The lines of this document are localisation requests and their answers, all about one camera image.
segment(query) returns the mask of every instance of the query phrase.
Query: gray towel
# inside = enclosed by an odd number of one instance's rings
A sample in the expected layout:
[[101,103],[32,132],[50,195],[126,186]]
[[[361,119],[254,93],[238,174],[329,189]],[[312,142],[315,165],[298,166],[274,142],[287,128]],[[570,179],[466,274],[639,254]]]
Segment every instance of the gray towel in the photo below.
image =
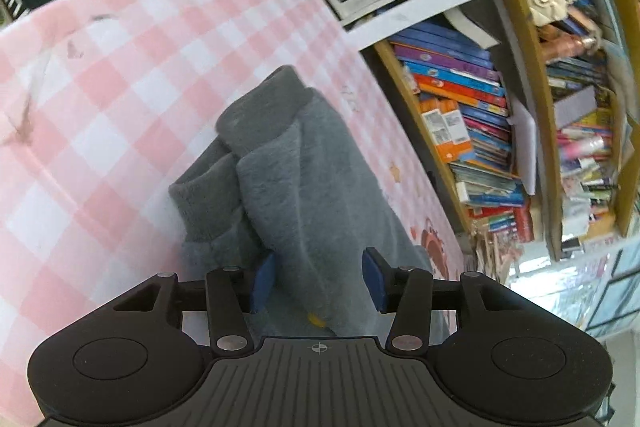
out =
[[[171,188],[186,221],[187,245],[199,244],[191,248],[191,266],[198,264],[193,258],[203,255],[207,260],[202,267],[211,266],[209,261],[247,266],[249,259],[223,262],[231,253],[238,259],[234,248],[213,251],[225,236],[220,232],[234,230],[229,210],[240,212],[240,223],[246,223],[245,212],[259,237],[256,248],[261,243],[278,260],[274,296],[265,312],[251,319],[255,328],[263,334],[273,334],[270,328],[282,335],[313,334],[308,321],[302,323],[305,313],[312,313],[326,323],[330,331],[325,334],[377,335],[384,343],[393,316],[380,315],[369,298],[362,279],[362,251],[376,247],[392,266],[431,271],[431,264],[386,203],[340,116],[284,66],[234,102],[216,128],[219,140],[207,149],[213,151],[209,160],[201,156]],[[218,165],[227,150],[233,160]],[[229,186],[233,176],[228,165],[236,157],[241,210],[236,188]],[[196,177],[188,176],[190,171]],[[185,181],[196,181],[197,190],[185,190]],[[228,196],[222,195],[225,187],[220,184],[226,184]],[[434,313],[431,324],[431,342],[439,343],[447,334],[442,314]],[[315,329],[316,335],[322,334]]]

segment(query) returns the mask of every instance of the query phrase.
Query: bookshelf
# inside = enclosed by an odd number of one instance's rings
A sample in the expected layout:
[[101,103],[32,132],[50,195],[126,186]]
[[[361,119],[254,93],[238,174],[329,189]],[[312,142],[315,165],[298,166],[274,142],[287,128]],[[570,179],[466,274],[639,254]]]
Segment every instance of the bookshelf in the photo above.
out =
[[[637,0],[615,0],[623,33],[630,52],[630,61],[635,78],[640,78],[640,9]],[[552,260],[559,261],[562,253],[562,196],[564,194],[560,177],[560,158],[557,141],[557,129],[554,102],[546,76],[542,48],[536,27],[530,17],[527,0],[472,0],[464,5],[465,12],[489,33],[498,37],[502,44],[502,53],[498,46],[492,49],[492,56],[504,55],[502,63],[494,60],[496,68],[503,71],[504,85],[511,96],[514,94],[525,103],[538,126],[538,194],[542,200],[542,221],[545,230],[545,242]],[[393,88],[399,93],[402,103],[419,131],[419,139],[427,148],[444,186],[447,200],[453,207],[456,217],[465,232],[471,228],[466,207],[460,204],[455,181],[448,166],[438,156],[430,134],[425,128],[417,103],[410,88],[403,80],[400,62],[387,40],[373,45],[375,53],[384,64],[386,73],[392,79]],[[636,82],[638,100],[640,83]],[[636,190],[640,182],[640,125],[634,121],[631,125],[630,140],[634,153],[620,172],[618,196],[614,202],[616,226],[626,237],[632,211],[636,201]]]
[[415,125],[415,128],[418,130],[419,139],[421,140],[422,145],[426,145],[427,149],[429,150],[431,158],[433,159],[433,164],[438,171],[438,177],[442,181],[446,191],[448,203],[448,205],[446,206],[453,206],[453,209],[460,221],[460,225],[462,226],[464,232],[471,232],[471,223],[468,214],[466,213],[466,208],[462,204],[460,204],[460,201],[458,200],[456,182],[453,178],[453,174],[449,167],[447,167],[447,165],[440,160],[440,156],[438,155],[436,146],[431,140],[431,136],[427,132],[427,128],[422,121],[422,116],[420,115],[420,110],[418,109],[417,100],[403,80],[404,74],[402,71],[402,66],[396,58],[391,44],[384,40],[376,42],[376,44],[373,45],[373,48],[380,58],[380,61],[382,61],[382,64],[384,64],[384,67],[386,68],[386,72],[388,73],[388,76],[392,81],[393,89],[400,95],[402,103],[404,103],[404,108],[409,113],[413,124]]
[[[545,220],[545,231],[547,245],[551,258],[558,261],[561,253],[563,190],[559,175],[560,162],[553,99],[546,79],[545,63],[542,59],[536,27],[530,18],[527,0],[503,1],[516,34],[518,47],[524,57],[528,81],[534,94],[536,121],[540,132],[540,146],[546,171],[545,200],[548,204],[548,216]],[[640,100],[640,83],[638,82],[640,79],[640,10],[638,0],[615,0],[615,4],[628,47]],[[615,119],[619,120],[625,117],[626,115],[616,114],[616,108],[614,108]],[[616,226],[623,237],[626,237],[628,233],[640,182],[640,126],[631,119],[629,124],[632,130],[630,140],[634,152],[620,171],[618,191],[614,202]]]

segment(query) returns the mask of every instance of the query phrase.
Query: stain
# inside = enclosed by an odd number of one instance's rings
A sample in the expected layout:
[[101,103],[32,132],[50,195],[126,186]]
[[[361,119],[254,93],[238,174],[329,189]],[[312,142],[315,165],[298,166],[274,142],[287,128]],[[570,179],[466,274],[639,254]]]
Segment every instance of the stain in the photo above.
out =
[[107,21],[111,19],[117,19],[117,17],[112,13],[103,13],[103,14],[94,15],[93,17],[91,17],[91,20],[93,22]]
[[69,39],[66,42],[66,58],[82,58],[84,57],[84,53],[76,48],[74,42]]
[[401,182],[400,169],[395,163],[391,163],[391,166],[389,167],[389,172],[391,172],[391,175],[394,177],[394,181],[396,183]]
[[358,110],[358,103],[357,103],[358,97],[351,89],[349,89],[348,86],[342,86],[342,89],[340,90],[340,94],[346,100],[347,104],[349,105],[349,109],[351,109],[353,112],[360,112]]
[[420,245],[427,251],[436,269],[445,279],[448,279],[449,267],[447,267],[442,240],[438,237],[438,232],[433,229],[433,224],[429,218],[427,218],[425,228],[422,230]]
[[31,122],[30,113],[31,105],[33,104],[33,97],[28,94],[27,99],[24,101],[24,107],[22,108],[22,115],[20,123],[15,123],[8,118],[9,123],[15,129],[15,133],[6,138],[0,143],[0,146],[10,145],[12,143],[21,143],[23,145],[31,145],[31,134],[33,133],[33,123]]

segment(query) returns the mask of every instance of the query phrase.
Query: table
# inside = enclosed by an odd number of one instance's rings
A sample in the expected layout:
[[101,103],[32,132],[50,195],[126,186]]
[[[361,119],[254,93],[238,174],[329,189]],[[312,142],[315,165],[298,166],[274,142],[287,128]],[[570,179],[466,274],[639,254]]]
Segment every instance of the table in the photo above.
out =
[[436,275],[457,278],[433,187],[322,0],[57,0],[0,34],[0,416],[41,418],[26,366],[44,338],[156,272],[180,275],[167,187],[282,64],[340,112],[416,244],[437,233]]

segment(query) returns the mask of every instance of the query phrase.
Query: circular pad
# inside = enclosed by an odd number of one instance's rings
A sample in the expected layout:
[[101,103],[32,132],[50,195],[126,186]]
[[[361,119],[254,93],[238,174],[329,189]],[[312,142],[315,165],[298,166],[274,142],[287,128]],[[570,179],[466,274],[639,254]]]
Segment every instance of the circular pad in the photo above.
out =
[[609,355],[555,317],[492,311],[438,348],[435,369],[456,400],[501,423],[559,425],[592,412],[612,377]]
[[525,380],[549,378],[562,371],[564,351],[556,344],[535,337],[516,337],[498,343],[491,358],[501,370]]
[[74,366],[94,380],[117,380],[139,371],[146,363],[146,347],[129,339],[100,339],[82,346]]

